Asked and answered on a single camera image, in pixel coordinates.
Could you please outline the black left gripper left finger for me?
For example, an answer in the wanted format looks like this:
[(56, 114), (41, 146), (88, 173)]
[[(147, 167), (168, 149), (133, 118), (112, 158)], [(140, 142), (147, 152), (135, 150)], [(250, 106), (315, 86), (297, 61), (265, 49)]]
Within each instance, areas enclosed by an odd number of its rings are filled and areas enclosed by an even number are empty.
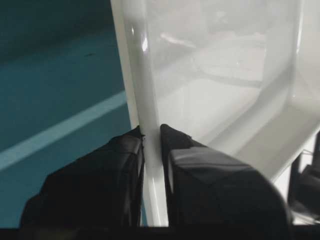
[(25, 204), (19, 225), (138, 227), (144, 178), (136, 127), (49, 174)]

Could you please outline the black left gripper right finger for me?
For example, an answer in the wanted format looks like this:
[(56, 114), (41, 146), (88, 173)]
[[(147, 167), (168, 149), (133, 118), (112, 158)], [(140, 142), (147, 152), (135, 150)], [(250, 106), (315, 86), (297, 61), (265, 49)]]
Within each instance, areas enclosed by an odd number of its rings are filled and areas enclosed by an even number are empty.
[(291, 213), (274, 185), (257, 169), (160, 126), (169, 224), (274, 224)]

